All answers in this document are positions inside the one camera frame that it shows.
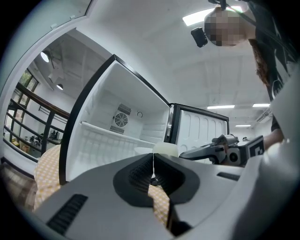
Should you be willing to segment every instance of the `ceiling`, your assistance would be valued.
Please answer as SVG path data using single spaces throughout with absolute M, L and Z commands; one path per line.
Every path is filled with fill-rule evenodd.
M 57 91 L 60 90 L 56 85 L 62 84 L 63 93 L 77 99 L 85 84 L 111 54 L 101 55 L 84 40 L 75 37 L 78 33 L 74 30 L 62 35 L 45 49 L 51 53 L 52 62 L 47 63 L 38 55 L 30 67 L 41 73 L 46 81 L 44 84 Z
M 245 2 L 228 0 L 227 3 L 247 9 Z M 213 7 L 207 0 L 103 0 L 93 10 L 92 18 L 94 22 L 110 22 L 112 28 L 112 22 L 115 26 L 124 23 L 124 32 L 134 31 L 135 38 L 150 44 L 166 61 L 172 75 L 167 86 L 179 88 L 177 102 L 203 109 L 209 105 L 236 105 L 231 110 L 214 112 L 230 117 L 231 127 L 254 126 L 265 109 L 252 105 L 270 100 L 256 75 L 248 42 L 236 47 L 217 47 L 209 42 L 198 48 L 190 32 L 203 27 L 203 23 L 187 27 L 182 20 L 191 13 Z

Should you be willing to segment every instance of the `person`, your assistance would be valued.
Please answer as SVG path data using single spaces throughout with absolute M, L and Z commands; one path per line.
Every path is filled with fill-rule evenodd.
M 236 46 L 244 41 L 250 43 L 256 62 L 256 73 L 266 85 L 270 101 L 272 101 L 293 71 L 298 55 L 290 39 L 283 34 L 282 30 L 279 30 L 270 11 L 252 2 L 248 3 L 248 6 L 249 8 L 244 14 L 255 21 L 257 26 L 268 29 L 285 43 L 285 47 L 257 29 L 238 13 L 230 10 L 223 11 L 221 7 L 216 7 L 205 17 L 204 32 L 206 37 L 217 46 Z M 268 149 L 283 139 L 280 126 L 273 117 L 271 134 L 264 137 L 264 147 Z

